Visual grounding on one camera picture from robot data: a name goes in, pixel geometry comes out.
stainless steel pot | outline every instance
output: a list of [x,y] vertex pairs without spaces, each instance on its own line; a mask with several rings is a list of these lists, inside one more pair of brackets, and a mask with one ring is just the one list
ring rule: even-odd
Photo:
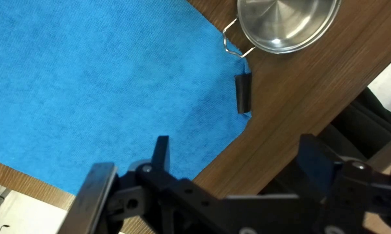
[[[238,58],[255,49],[276,55],[301,51],[325,34],[340,6],[341,0],[238,0],[238,19],[223,30],[224,49]],[[255,46],[245,54],[228,46],[227,33],[237,21]]]

blue mat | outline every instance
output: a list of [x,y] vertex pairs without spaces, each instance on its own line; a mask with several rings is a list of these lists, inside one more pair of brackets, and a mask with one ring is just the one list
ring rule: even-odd
[[246,68],[185,0],[0,2],[0,163],[77,193],[94,163],[125,173],[166,134],[172,173],[194,179],[250,120]]

screw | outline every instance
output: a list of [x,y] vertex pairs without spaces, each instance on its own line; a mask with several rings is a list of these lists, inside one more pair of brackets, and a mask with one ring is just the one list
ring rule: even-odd
[[325,227],[325,234],[346,234],[340,227],[328,225]]
[[258,232],[254,231],[253,228],[242,228],[240,231],[240,234],[258,234]]
[[151,172],[154,171],[154,168],[153,168],[151,166],[145,166],[145,167],[142,168],[142,171],[143,171],[145,173],[151,173]]
[[366,171],[366,170],[367,170],[367,166],[363,164],[363,163],[360,163],[360,162],[355,162],[355,163],[353,163],[353,166],[354,166],[355,168],[360,170],[360,171]]

pot handle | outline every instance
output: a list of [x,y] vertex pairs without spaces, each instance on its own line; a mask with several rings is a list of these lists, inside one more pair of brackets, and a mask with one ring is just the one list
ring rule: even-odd
[[229,40],[227,38],[227,32],[238,21],[238,19],[236,19],[234,21],[232,21],[227,28],[224,28],[223,30],[223,46],[224,46],[224,50],[225,53],[233,55],[233,56],[237,56],[237,58],[241,58],[241,59],[245,59],[246,56],[249,56],[249,54],[251,54],[253,51],[256,50],[256,47],[253,47],[250,49],[247,53],[245,54],[240,54],[237,51],[232,51],[229,49]]

wooden table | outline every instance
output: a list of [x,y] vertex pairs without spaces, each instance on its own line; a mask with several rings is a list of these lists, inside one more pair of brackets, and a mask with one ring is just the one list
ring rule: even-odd
[[[237,15],[236,0],[192,0],[220,30]],[[236,28],[230,40],[250,45]],[[332,29],[312,47],[249,56],[254,118],[197,179],[216,197],[259,193],[297,154],[299,137],[319,134],[391,63],[391,0],[344,0]],[[0,166],[0,185],[62,209],[73,196]]]

